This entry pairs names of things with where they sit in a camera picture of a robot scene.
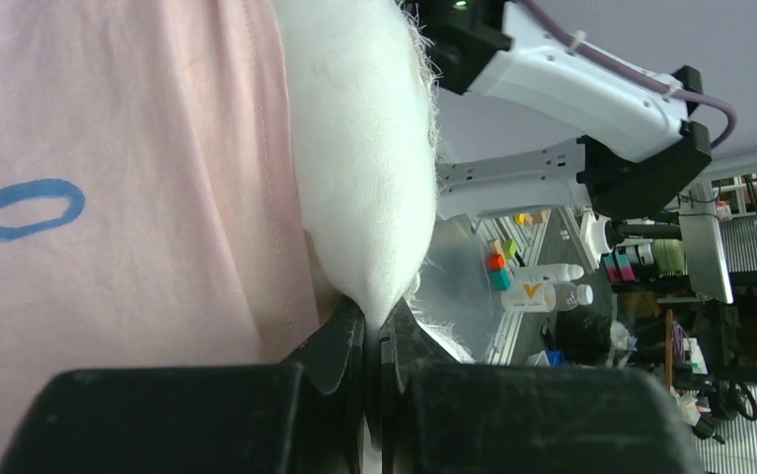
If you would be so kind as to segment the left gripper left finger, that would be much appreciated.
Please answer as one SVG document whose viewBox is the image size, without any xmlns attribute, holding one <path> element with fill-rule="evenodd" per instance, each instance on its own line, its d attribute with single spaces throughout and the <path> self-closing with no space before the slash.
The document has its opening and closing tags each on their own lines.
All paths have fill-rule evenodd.
<svg viewBox="0 0 757 474">
<path fill-rule="evenodd" d="M 276 364 L 60 373 L 0 472 L 358 473 L 364 329 L 344 299 Z"/>
</svg>

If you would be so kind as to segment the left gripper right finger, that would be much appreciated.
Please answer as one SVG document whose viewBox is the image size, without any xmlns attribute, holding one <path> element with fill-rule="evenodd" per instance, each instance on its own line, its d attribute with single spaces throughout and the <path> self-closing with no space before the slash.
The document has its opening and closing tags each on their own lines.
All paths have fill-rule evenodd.
<svg viewBox="0 0 757 474">
<path fill-rule="evenodd" d="M 381 330 L 386 473 L 700 473 L 668 391 L 638 370 L 461 363 L 400 302 Z"/>
</svg>

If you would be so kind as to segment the pink pillowcase with blue print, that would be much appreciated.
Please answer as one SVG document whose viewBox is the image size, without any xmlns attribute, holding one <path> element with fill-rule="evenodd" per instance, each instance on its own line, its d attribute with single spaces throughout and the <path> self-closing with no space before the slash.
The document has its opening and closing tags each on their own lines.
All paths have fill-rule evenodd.
<svg viewBox="0 0 757 474">
<path fill-rule="evenodd" d="M 0 1 L 0 457 L 59 372 L 317 325 L 272 5 Z"/>
</svg>

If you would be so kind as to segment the white pillow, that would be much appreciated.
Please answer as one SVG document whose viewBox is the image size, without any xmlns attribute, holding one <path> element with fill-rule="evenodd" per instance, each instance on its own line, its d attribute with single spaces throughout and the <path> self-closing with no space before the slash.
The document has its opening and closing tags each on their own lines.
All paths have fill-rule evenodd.
<svg viewBox="0 0 757 474">
<path fill-rule="evenodd" d="M 365 417 L 380 445 L 380 331 L 415 284 L 437 210 L 426 38 L 394 1 L 277 1 L 293 167 L 322 316 L 365 319 Z"/>
</svg>

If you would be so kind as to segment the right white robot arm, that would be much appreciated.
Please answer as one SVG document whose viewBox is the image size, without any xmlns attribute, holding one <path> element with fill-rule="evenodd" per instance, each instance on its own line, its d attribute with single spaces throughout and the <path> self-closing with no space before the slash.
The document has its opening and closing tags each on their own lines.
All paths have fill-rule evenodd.
<svg viewBox="0 0 757 474">
<path fill-rule="evenodd" d="M 542 149 L 437 169 L 443 219 L 588 206 L 613 219 L 671 202 L 711 164 L 697 70 L 657 74 L 564 31 L 532 1 L 419 1 L 442 89 L 514 103 L 577 131 Z"/>
</svg>

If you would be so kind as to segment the teal cube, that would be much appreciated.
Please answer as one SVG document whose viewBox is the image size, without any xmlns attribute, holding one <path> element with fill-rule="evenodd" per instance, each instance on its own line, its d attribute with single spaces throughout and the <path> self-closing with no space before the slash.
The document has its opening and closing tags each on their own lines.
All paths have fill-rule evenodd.
<svg viewBox="0 0 757 474">
<path fill-rule="evenodd" d="M 511 288 L 511 277 L 508 270 L 499 269 L 489 271 L 488 276 L 495 290 L 508 291 Z"/>
</svg>

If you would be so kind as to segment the white bottle with orange logo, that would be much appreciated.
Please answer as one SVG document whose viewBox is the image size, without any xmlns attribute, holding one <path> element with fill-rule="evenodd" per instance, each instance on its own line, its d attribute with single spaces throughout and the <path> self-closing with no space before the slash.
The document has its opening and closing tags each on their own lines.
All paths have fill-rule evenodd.
<svg viewBox="0 0 757 474">
<path fill-rule="evenodd" d="M 550 264 L 522 267 L 515 271 L 512 286 L 500 296 L 505 311 L 512 313 L 554 313 L 555 291 L 553 283 L 578 280 L 585 275 L 584 268 L 576 264 Z"/>
</svg>

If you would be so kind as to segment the orange cube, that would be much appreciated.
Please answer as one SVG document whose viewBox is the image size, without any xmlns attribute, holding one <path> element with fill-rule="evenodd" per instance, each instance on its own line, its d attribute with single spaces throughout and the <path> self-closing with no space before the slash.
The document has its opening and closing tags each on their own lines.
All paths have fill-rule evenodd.
<svg viewBox="0 0 757 474">
<path fill-rule="evenodd" d="M 506 268 L 506 258 L 503 254 L 492 253 L 488 258 L 488 269 L 491 272 L 499 272 Z"/>
</svg>

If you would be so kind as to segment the clear plastic bottle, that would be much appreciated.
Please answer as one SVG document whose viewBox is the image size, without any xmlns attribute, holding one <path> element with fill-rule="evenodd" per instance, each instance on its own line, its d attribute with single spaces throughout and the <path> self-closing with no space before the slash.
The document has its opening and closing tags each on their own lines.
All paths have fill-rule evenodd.
<svg viewBox="0 0 757 474">
<path fill-rule="evenodd" d="M 571 281 L 553 283 L 555 291 L 555 311 L 570 311 L 579 306 L 588 306 L 594 302 L 594 291 L 590 284 L 576 284 Z"/>
</svg>

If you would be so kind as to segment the green cube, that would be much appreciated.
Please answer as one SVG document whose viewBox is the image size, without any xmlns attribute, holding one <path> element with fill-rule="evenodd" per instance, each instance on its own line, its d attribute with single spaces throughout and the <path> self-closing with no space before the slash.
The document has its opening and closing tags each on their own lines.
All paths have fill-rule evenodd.
<svg viewBox="0 0 757 474">
<path fill-rule="evenodd" d="M 513 239 L 502 240 L 501 250 L 504 257 L 508 260 L 515 260 L 518 256 L 518 246 Z"/>
</svg>

